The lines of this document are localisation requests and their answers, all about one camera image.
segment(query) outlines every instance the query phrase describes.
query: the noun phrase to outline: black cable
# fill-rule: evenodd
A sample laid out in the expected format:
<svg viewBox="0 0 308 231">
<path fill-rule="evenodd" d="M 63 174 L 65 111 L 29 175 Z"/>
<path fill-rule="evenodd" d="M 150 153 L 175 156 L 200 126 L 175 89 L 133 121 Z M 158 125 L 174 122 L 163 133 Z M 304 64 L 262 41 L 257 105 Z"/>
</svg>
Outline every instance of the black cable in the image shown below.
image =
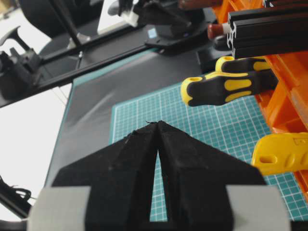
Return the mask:
<svg viewBox="0 0 308 231">
<path fill-rule="evenodd" d="M 15 188 L 15 186 L 9 186 L 6 184 L 0 175 L 0 183 L 9 187 L 13 192 L 15 192 L 17 195 L 19 195 L 21 198 L 23 198 L 25 201 L 28 201 L 31 197 L 31 191 L 28 189 L 23 189 L 23 188 Z"/>
</svg>

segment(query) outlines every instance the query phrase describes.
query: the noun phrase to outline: orange storage bin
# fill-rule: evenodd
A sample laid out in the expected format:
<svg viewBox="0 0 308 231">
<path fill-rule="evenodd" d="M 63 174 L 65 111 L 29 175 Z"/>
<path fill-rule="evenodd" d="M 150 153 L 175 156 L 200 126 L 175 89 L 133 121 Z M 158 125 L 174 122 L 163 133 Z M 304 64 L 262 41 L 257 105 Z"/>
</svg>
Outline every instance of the orange storage bin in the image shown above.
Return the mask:
<svg viewBox="0 0 308 231">
<path fill-rule="evenodd" d="M 262 0 L 224 0 L 213 7 L 219 23 L 228 12 L 262 7 Z M 266 123 L 274 133 L 308 130 L 308 51 L 266 55 L 279 83 L 274 91 L 256 95 Z M 308 202 L 308 170 L 294 173 Z"/>
</svg>

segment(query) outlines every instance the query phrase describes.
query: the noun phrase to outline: yellow and black handle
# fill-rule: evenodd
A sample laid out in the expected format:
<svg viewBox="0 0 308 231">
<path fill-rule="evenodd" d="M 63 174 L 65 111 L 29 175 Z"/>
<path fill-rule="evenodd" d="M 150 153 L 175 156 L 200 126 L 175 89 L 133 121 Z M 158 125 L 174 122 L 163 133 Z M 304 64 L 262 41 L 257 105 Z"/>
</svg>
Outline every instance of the yellow and black handle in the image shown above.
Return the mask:
<svg viewBox="0 0 308 231">
<path fill-rule="evenodd" d="M 244 73 L 270 69 L 263 56 L 234 59 L 232 56 L 223 56 L 216 61 L 215 70 L 228 73 Z"/>
<path fill-rule="evenodd" d="M 271 70 L 226 73 L 215 71 L 182 82 L 182 100 L 189 106 L 223 105 L 237 98 L 275 89 L 277 78 Z"/>
</svg>

